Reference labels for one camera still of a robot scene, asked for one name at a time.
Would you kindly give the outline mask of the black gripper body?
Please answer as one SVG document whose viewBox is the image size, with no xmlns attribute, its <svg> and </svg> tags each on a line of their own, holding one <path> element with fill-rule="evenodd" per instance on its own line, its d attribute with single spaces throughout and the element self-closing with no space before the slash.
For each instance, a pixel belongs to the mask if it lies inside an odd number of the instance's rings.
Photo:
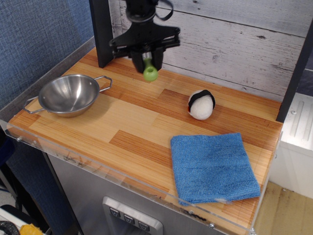
<svg viewBox="0 0 313 235">
<path fill-rule="evenodd" d="M 123 34 L 110 40 L 109 45 L 115 58 L 130 56 L 132 52 L 152 52 L 158 48 L 165 51 L 180 45 L 180 29 L 154 23 L 154 17 L 162 21 L 170 19 L 174 12 L 173 4 L 168 0 L 161 2 L 170 7 L 165 17 L 157 14 L 158 0 L 126 1 L 126 16 L 131 22 L 130 28 Z"/>
</svg>

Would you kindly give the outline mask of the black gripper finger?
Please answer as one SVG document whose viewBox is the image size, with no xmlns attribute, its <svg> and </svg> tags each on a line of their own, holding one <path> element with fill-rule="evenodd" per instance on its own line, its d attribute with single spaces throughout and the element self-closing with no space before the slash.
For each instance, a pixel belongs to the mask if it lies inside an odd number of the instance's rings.
<svg viewBox="0 0 313 235">
<path fill-rule="evenodd" d="M 163 48 L 158 47 L 152 51 L 152 64 L 159 71 L 162 68 L 163 63 Z"/>
<path fill-rule="evenodd" d="M 144 62 L 143 62 L 143 57 L 142 53 L 138 51 L 131 51 L 130 53 L 132 62 L 139 73 L 144 72 Z"/>
</svg>

